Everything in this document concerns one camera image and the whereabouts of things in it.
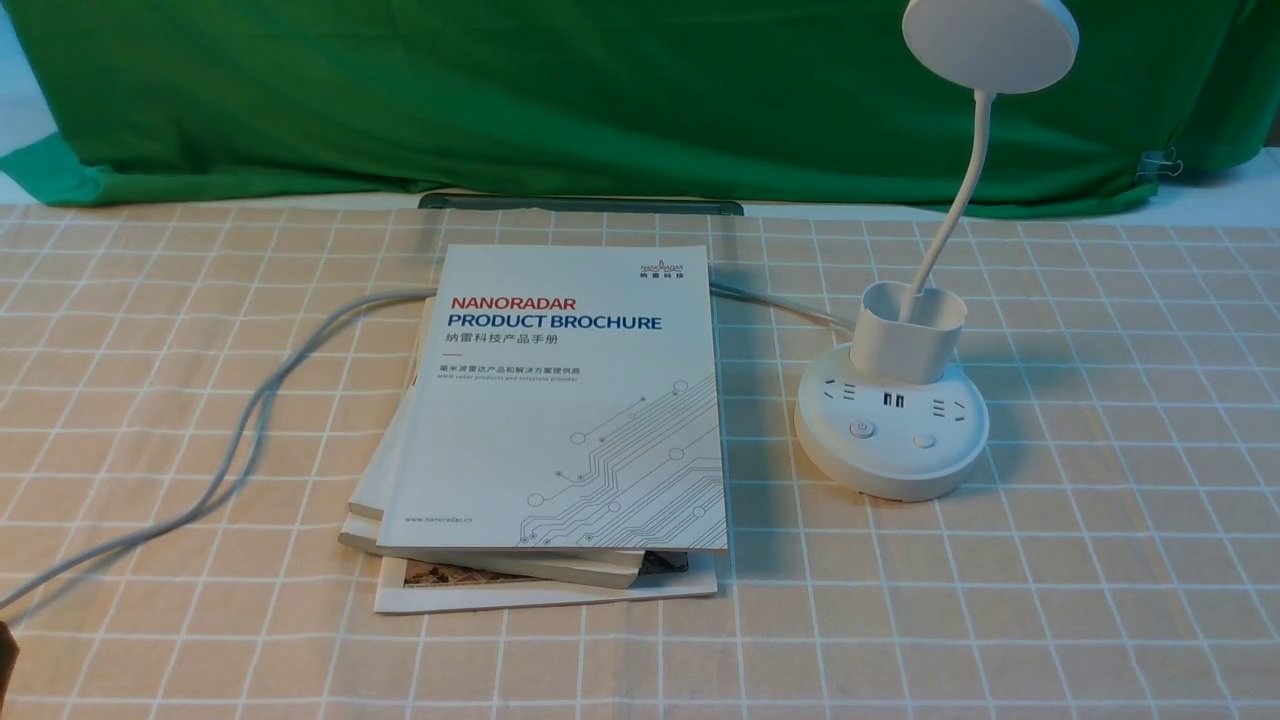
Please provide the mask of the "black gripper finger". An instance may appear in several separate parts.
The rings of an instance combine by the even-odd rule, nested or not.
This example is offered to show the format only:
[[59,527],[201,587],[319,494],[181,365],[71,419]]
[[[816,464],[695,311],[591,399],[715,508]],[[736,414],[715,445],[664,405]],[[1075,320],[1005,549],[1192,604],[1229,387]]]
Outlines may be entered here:
[[5,705],[19,655],[20,648],[12,629],[5,621],[0,621],[0,705]]

